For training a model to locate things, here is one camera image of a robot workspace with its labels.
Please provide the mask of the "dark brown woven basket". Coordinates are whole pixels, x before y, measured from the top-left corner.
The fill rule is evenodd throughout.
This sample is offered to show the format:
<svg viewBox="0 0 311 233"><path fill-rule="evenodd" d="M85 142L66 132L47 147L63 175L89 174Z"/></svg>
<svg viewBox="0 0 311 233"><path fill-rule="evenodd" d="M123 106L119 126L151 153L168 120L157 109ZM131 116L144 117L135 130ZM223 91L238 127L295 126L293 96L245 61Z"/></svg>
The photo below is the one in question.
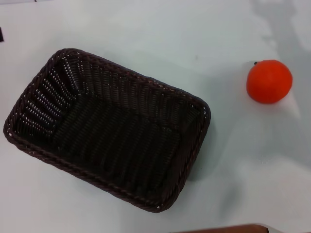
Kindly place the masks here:
<svg viewBox="0 0 311 233"><path fill-rule="evenodd" d="M160 213L183 189L210 120L199 97L62 49L25 88L3 133L26 154Z"/></svg>

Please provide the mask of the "orange fruit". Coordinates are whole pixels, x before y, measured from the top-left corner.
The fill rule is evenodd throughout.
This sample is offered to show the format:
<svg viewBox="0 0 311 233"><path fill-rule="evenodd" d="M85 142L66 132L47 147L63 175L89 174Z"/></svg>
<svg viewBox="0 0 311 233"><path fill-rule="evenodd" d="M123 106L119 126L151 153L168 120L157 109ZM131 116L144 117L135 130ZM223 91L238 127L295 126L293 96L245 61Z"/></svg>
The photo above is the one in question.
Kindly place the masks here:
<svg viewBox="0 0 311 233"><path fill-rule="evenodd" d="M250 98L273 104L283 99L293 85L293 76L286 65L278 60L254 62L246 80L246 92Z"/></svg>

